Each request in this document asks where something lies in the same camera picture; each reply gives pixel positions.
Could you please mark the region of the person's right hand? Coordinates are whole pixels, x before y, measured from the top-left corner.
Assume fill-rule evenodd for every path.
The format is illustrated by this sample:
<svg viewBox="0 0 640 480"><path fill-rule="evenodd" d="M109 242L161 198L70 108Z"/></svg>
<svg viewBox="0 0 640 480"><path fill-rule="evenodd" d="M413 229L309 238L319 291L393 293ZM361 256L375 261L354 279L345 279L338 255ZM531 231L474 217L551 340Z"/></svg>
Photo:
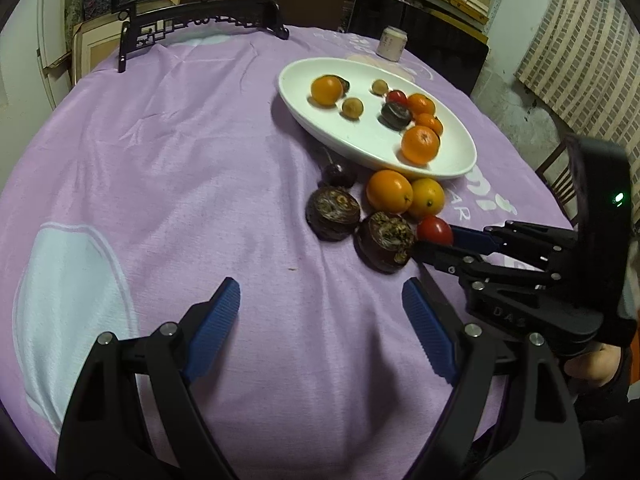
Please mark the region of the person's right hand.
<svg viewBox="0 0 640 480"><path fill-rule="evenodd" d="M622 349L601 344L597 350L567 361L565 373L571 378L583 380L593 387L602 387L616 375L622 359Z"/></svg>

